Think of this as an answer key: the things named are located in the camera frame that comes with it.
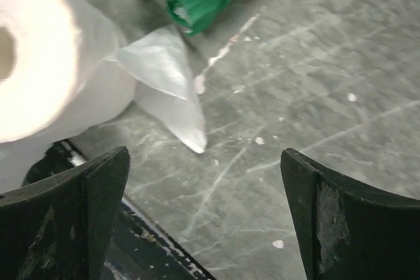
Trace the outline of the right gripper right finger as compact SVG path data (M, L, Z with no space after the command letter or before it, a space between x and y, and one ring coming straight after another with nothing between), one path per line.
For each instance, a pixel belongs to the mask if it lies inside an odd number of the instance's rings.
M280 168L307 279L419 278L419 200L292 148Z

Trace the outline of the plain white toilet roll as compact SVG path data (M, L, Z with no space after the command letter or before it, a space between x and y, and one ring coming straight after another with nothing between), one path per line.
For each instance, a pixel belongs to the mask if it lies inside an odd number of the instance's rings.
M131 102L196 153L205 119L173 26L129 43L86 0L1 0L1 191L19 188L54 142Z

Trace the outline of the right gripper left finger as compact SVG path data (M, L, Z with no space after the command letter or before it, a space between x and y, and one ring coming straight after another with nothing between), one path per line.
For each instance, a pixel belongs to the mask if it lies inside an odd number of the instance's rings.
M99 279L129 169L120 146L1 194L1 278Z

